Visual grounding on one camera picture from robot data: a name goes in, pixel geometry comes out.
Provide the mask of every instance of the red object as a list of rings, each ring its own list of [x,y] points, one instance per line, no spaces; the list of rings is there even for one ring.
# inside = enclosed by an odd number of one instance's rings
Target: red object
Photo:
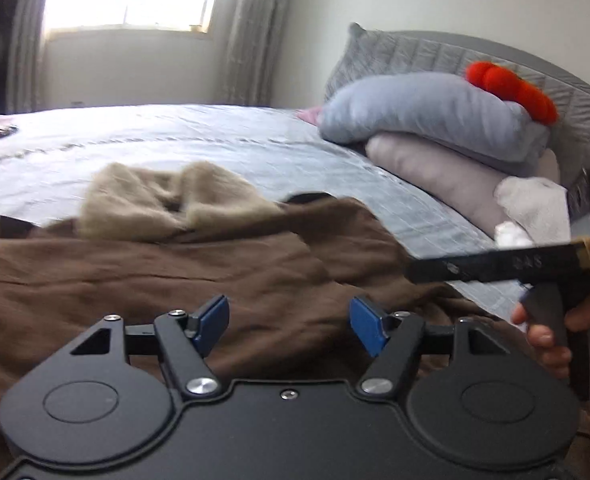
[[[555,103],[544,92],[507,68],[488,61],[476,61],[466,69],[466,81],[502,101],[514,101],[522,105],[533,121],[548,125],[558,120]]]

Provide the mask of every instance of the beige fur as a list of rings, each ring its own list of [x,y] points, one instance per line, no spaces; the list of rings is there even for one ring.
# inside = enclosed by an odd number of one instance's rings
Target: beige fur
[[[179,212],[168,209],[180,205]],[[185,229],[233,226],[281,214],[246,180],[210,162],[180,173],[108,165],[92,180],[78,234],[104,240],[155,241]]]

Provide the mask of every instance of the pink pillow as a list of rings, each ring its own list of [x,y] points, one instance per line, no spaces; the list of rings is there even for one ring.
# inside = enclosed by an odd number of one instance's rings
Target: pink pillow
[[[312,108],[306,108],[306,110],[297,110],[295,116],[302,121],[306,121],[313,126],[317,126],[317,117],[321,111],[321,106],[313,106]]]
[[[430,193],[491,238],[510,221],[493,196],[507,175],[413,134],[383,132],[371,137],[373,164]]]

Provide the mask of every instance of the brown fabric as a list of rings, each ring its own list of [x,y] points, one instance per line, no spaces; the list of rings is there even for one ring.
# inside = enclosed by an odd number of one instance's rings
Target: brown fabric
[[[482,316],[515,335],[448,285],[408,282],[403,248],[351,199],[291,205],[278,218],[163,244],[78,240],[74,227],[23,226],[29,238],[0,239],[0,398],[105,314],[146,323],[216,294],[230,298],[231,321],[208,362],[225,379],[354,381],[369,363],[347,323],[355,294],[437,324]],[[0,236],[9,232],[12,222]],[[426,357],[420,374],[445,364]],[[158,371],[150,361],[139,365]],[[9,460],[0,439],[0,469]]]

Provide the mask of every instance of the curtain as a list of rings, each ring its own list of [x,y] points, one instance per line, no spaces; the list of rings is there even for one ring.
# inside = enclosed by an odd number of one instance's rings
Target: curtain
[[[237,0],[227,49],[222,102],[268,106],[289,0]]]
[[[8,55],[6,112],[34,112],[40,108],[42,23],[46,0],[18,0],[12,20]]]

